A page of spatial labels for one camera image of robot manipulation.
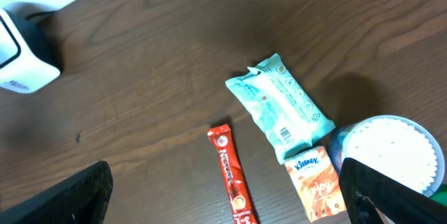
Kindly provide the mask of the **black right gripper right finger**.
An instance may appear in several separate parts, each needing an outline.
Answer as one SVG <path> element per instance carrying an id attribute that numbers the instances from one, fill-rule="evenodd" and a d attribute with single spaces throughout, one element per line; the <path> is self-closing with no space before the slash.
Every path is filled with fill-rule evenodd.
<path id="1" fill-rule="evenodd" d="M 363 163 L 346 158 L 339 186 L 352 223 L 445 223 L 446 207 Z"/>

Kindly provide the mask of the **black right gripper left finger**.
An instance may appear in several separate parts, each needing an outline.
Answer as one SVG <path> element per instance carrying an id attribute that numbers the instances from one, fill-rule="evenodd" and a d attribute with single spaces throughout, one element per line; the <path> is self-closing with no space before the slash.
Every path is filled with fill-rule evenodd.
<path id="1" fill-rule="evenodd" d="M 2 223 L 102 224 L 113 189 L 110 166 L 101 160 L 28 200 L 1 212 Z"/>

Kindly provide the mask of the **green lid jar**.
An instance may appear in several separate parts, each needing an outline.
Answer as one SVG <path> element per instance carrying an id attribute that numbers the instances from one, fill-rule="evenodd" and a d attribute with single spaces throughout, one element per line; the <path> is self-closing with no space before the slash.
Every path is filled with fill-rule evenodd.
<path id="1" fill-rule="evenodd" d="M 438 188 L 438 190 L 430 197 L 435 202 L 438 202 L 439 204 L 443 206 L 447 206 L 447 185 L 442 184 Z"/>

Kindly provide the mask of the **white blue label jar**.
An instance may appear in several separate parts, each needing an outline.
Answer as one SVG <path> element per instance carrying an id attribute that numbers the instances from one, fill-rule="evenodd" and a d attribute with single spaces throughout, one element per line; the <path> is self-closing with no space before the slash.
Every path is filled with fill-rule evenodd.
<path id="1" fill-rule="evenodd" d="M 426 197 L 434 195 L 444 180 L 446 164 L 439 143 L 404 117 L 379 115 L 340 128 L 328 153 L 338 172 L 345 158 L 353 158 Z"/>

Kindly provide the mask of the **orange Kleenex tissue pack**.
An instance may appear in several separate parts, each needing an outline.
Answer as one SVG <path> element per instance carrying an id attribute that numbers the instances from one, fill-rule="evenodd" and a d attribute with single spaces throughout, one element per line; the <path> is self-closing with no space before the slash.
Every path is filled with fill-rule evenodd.
<path id="1" fill-rule="evenodd" d="M 310 222 L 346 211 L 339 177 L 325 147 L 297 154 L 285 167 Z"/>

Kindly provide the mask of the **mint green wipes pack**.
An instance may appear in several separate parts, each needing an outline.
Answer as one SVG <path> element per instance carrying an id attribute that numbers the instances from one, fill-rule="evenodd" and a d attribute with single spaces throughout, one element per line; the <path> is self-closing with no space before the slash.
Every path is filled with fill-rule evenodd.
<path id="1" fill-rule="evenodd" d="M 279 54 L 225 81 L 274 148 L 280 164 L 335 129 L 285 67 Z"/>

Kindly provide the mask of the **red snack bar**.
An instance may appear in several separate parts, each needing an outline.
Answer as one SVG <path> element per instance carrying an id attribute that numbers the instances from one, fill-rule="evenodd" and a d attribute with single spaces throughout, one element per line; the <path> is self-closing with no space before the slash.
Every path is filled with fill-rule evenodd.
<path id="1" fill-rule="evenodd" d="M 230 126 L 224 124 L 207 132 L 219 155 L 230 209 L 235 224 L 258 224 L 245 183 L 244 172 L 237 156 Z"/>

